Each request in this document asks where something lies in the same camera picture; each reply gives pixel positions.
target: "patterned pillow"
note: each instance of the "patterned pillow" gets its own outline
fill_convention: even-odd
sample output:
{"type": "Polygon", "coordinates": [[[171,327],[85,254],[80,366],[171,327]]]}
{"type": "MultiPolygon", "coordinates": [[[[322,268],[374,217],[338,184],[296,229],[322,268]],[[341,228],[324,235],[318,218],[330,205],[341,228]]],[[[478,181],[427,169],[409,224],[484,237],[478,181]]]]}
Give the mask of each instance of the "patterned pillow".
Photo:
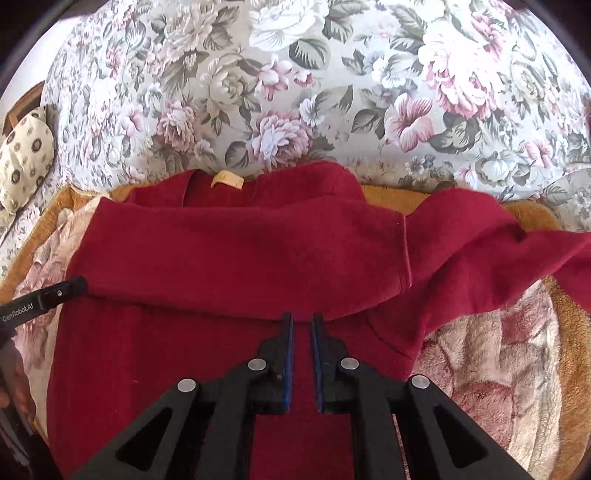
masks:
{"type": "Polygon", "coordinates": [[[0,243],[53,163],[54,138],[45,109],[28,113],[0,147],[0,243]]]}

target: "floral bedspread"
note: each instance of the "floral bedspread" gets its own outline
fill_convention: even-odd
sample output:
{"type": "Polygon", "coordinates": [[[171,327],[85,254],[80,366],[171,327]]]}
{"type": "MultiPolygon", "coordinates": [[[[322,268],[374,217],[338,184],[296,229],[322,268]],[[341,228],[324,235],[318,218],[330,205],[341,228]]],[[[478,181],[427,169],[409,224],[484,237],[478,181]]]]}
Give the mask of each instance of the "floral bedspread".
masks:
{"type": "Polygon", "coordinates": [[[590,92],[552,32],[502,0],[111,0],[51,68],[54,170],[0,258],[65,183],[188,168],[332,158],[364,183],[551,203],[591,166],[590,92]]]}
{"type": "Polygon", "coordinates": [[[565,230],[591,232],[591,168],[549,185],[540,201],[550,207],[565,230]]]}

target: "silver bolt head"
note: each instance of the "silver bolt head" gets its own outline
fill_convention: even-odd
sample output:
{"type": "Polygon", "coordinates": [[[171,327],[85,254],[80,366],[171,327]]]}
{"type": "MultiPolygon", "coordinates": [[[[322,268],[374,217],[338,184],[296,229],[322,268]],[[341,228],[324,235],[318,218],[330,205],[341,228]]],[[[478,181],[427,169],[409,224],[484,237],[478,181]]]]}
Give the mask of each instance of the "silver bolt head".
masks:
{"type": "Polygon", "coordinates": [[[178,384],[177,388],[179,392],[189,393],[197,388],[197,382],[192,378],[183,378],[178,384]]]}
{"type": "Polygon", "coordinates": [[[250,368],[253,372],[260,372],[267,367],[267,362],[265,362],[262,358],[253,358],[250,362],[248,362],[248,368],[250,368]]]}
{"type": "Polygon", "coordinates": [[[413,384],[413,387],[421,388],[422,390],[424,390],[431,384],[431,382],[427,377],[425,377],[425,375],[415,375],[410,381],[410,383],[413,384]]]}
{"type": "Polygon", "coordinates": [[[343,358],[340,361],[340,366],[342,366],[345,370],[356,370],[359,368],[359,360],[348,356],[347,358],[343,358]]]}

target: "red sweatshirt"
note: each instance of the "red sweatshirt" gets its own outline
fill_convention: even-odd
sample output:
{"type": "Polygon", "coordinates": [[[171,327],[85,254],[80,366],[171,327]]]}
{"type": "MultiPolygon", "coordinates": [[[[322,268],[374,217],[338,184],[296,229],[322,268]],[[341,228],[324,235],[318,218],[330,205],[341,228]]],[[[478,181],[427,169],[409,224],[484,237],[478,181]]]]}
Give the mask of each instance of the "red sweatshirt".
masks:
{"type": "Polygon", "coordinates": [[[102,200],[70,264],[90,295],[60,317],[51,449],[73,473],[180,378],[253,357],[293,312],[291,412],[258,417],[251,479],[353,478],[349,419],[317,413],[308,319],[380,373],[406,379],[426,334],[515,300],[554,274],[591,309],[591,235],[526,234],[488,195],[447,190],[410,216],[367,205],[336,164],[213,189],[189,172],[102,200]]]}

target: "white flower print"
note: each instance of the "white flower print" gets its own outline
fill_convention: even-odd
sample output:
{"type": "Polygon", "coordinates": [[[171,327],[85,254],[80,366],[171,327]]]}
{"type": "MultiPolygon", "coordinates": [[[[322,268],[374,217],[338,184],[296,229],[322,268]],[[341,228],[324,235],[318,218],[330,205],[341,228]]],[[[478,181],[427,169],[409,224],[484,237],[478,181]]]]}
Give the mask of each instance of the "white flower print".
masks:
{"type": "Polygon", "coordinates": [[[195,166],[201,170],[209,173],[214,173],[220,170],[216,155],[213,152],[211,143],[202,138],[193,147],[193,155],[195,155],[195,166]]]}
{"type": "Polygon", "coordinates": [[[491,182],[507,180],[517,169],[517,162],[514,158],[491,158],[482,164],[482,173],[491,182]]]}
{"type": "Polygon", "coordinates": [[[115,81],[112,78],[104,79],[101,88],[90,91],[88,116],[93,137],[97,137],[107,128],[111,103],[115,99],[115,81]]]}
{"type": "Polygon", "coordinates": [[[506,117],[501,118],[499,122],[499,138],[506,145],[510,146],[512,139],[517,135],[515,124],[506,117]]]}
{"type": "Polygon", "coordinates": [[[566,152],[569,150],[569,142],[562,135],[558,135],[556,138],[556,159],[559,162],[563,162],[566,158],[566,152]]]}
{"type": "Polygon", "coordinates": [[[160,82],[150,84],[144,94],[144,102],[147,107],[157,109],[162,102],[162,87],[160,82]]]}
{"type": "Polygon", "coordinates": [[[135,183],[143,183],[148,181],[148,176],[145,172],[137,169],[133,165],[128,165],[129,178],[135,183]]]}
{"type": "Polygon", "coordinates": [[[413,175],[413,174],[422,175],[423,172],[425,171],[424,163],[425,163],[424,157],[422,157],[422,158],[413,157],[413,159],[410,162],[406,162],[404,164],[404,167],[407,169],[407,172],[410,173],[411,175],[413,175]]]}
{"type": "Polygon", "coordinates": [[[372,65],[371,78],[386,89],[398,88],[406,84],[406,78],[395,77],[386,71],[388,61],[380,57],[372,65]]]}
{"type": "Polygon", "coordinates": [[[322,28],[328,0],[251,0],[251,47],[278,51],[299,40],[313,26],[322,28]]]}
{"type": "Polygon", "coordinates": [[[177,18],[172,28],[167,30],[162,50],[161,61],[177,61],[183,53],[199,47],[213,28],[219,10],[219,1],[203,1],[191,5],[178,5],[177,18]]]}
{"type": "Polygon", "coordinates": [[[591,191],[588,188],[581,188],[574,196],[575,208],[583,220],[591,217],[591,191]]]}
{"type": "Polygon", "coordinates": [[[300,104],[300,117],[306,125],[317,127],[324,121],[324,115],[318,114],[318,106],[316,105],[316,97],[305,98],[300,104]]]}
{"type": "Polygon", "coordinates": [[[245,88],[242,74],[236,68],[236,58],[231,54],[213,59],[207,73],[201,75],[200,84],[207,93],[207,113],[212,118],[217,117],[224,106],[234,104],[245,88]]]}
{"type": "Polygon", "coordinates": [[[442,20],[427,27],[423,41],[418,59],[443,109],[484,120],[501,106],[503,85],[495,62],[478,43],[442,20]]]}
{"type": "Polygon", "coordinates": [[[571,85],[569,80],[565,78],[560,79],[559,86],[560,97],[558,104],[560,105],[561,115],[558,122],[562,132],[564,134],[575,132],[588,135],[580,90],[571,85]]]}
{"type": "Polygon", "coordinates": [[[161,59],[160,52],[162,51],[162,44],[152,42],[150,44],[150,49],[146,54],[146,63],[145,68],[148,70],[148,73],[153,78],[160,78],[168,64],[170,63],[171,59],[161,59]]]}
{"type": "Polygon", "coordinates": [[[402,5],[414,9],[425,22],[432,22],[445,14],[446,7],[467,9],[471,0],[378,0],[384,7],[402,5]]]}
{"type": "Polygon", "coordinates": [[[544,98],[544,85],[532,74],[527,64],[520,61],[512,62],[511,78],[517,101],[539,103],[544,98]]]}

